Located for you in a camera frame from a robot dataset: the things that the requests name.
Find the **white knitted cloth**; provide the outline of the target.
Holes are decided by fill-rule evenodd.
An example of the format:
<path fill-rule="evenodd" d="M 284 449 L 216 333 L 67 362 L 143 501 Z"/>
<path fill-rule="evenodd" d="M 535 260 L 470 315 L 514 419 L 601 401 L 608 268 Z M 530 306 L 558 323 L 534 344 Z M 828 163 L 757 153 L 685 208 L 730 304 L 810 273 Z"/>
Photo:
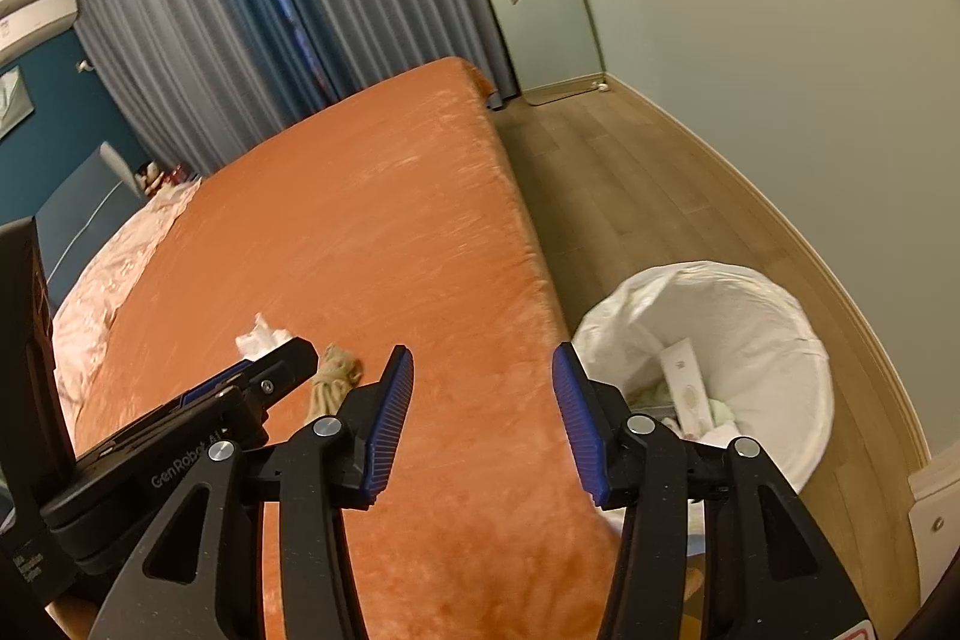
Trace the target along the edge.
<path fill-rule="evenodd" d="M 245 360 L 257 360 L 293 338 L 290 331 L 268 325 L 260 312 L 254 317 L 251 331 L 236 336 L 235 344 L 239 355 Z"/>

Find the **beige knotted stocking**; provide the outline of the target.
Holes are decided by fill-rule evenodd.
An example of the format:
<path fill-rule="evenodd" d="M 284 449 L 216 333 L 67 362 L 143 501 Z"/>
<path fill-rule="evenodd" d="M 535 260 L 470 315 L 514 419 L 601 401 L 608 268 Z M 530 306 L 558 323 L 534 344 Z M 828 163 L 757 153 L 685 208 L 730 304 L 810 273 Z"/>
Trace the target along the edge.
<path fill-rule="evenodd" d="M 343 401 L 363 378 L 363 362 L 347 349 L 329 344 L 320 356 L 316 375 L 309 380 L 306 422 L 335 416 Z"/>

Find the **white lined trash bin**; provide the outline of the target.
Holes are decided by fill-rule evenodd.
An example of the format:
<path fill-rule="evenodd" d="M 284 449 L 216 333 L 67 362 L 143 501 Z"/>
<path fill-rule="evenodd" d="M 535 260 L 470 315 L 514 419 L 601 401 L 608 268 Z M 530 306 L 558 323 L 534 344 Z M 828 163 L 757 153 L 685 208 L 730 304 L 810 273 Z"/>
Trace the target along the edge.
<path fill-rule="evenodd" d="M 669 403 L 659 354 L 684 339 L 711 404 L 709 442 L 758 440 L 802 491 L 830 442 L 835 395 L 827 349 L 800 303 L 745 266 L 652 266 L 584 315 L 573 346 L 586 374 L 638 411 Z"/>

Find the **pink floral bedding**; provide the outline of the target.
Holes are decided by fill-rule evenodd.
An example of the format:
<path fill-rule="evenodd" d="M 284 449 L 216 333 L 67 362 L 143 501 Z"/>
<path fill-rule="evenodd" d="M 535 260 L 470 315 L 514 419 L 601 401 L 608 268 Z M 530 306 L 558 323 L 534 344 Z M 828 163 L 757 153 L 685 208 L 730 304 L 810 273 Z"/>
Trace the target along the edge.
<path fill-rule="evenodd" d="M 165 185 L 137 209 L 94 253 L 53 315 L 53 378 L 70 438 L 106 358 L 112 323 L 201 185 Z"/>

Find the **white cabinet door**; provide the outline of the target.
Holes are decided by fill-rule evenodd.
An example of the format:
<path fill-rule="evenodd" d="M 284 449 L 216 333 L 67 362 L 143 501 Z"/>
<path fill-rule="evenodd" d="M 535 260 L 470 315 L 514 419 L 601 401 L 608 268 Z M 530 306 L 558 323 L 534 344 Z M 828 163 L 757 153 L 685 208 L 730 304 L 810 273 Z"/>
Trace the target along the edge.
<path fill-rule="evenodd" d="M 960 442 L 908 477 L 913 507 L 908 513 L 918 562 L 919 594 L 926 603 L 958 552 Z"/>

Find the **white flat packaging box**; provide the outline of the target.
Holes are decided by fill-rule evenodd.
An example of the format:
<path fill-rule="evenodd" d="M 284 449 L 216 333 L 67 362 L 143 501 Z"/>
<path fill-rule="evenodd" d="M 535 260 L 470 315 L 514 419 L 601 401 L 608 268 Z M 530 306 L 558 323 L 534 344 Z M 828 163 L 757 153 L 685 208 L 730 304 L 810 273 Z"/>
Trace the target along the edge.
<path fill-rule="evenodd" d="M 713 431 L 715 420 L 692 341 L 685 338 L 664 347 L 659 359 L 682 432 L 700 438 Z"/>

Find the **blue grey headboard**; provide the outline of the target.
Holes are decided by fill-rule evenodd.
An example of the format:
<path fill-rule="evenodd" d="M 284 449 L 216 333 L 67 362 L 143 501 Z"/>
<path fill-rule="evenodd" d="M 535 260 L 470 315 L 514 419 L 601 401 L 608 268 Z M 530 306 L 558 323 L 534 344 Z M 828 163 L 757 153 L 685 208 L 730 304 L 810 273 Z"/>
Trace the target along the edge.
<path fill-rule="evenodd" d="M 88 263 L 145 204 L 133 170 L 102 142 L 36 214 L 50 308 L 57 310 Z"/>

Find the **orange velvet bed blanket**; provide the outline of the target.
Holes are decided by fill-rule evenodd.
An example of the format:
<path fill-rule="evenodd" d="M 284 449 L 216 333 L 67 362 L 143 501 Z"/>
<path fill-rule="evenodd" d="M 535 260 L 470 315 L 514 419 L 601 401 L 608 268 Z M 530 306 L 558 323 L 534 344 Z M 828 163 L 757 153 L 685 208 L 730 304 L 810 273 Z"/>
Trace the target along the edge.
<path fill-rule="evenodd" d="M 551 388 L 562 314 L 487 81 L 444 58 L 208 177 L 119 308 L 75 425 L 93 447 L 233 364 L 256 320 L 376 380 L 413 354 L 386 492 L 345 518 L 376 638 L 590 638 L 617 542 Z"/>

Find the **framed wall picture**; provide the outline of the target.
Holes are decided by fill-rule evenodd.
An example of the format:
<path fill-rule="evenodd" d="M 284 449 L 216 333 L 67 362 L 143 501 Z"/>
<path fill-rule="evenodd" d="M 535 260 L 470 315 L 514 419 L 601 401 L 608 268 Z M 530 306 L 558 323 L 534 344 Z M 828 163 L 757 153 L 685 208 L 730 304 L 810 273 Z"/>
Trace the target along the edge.
<path fill-rule="evenodd" d="M 28 86 L 20 67 L 10 68 L 0 78 L 0 138 L 7 136 L 34 112 Z"/>

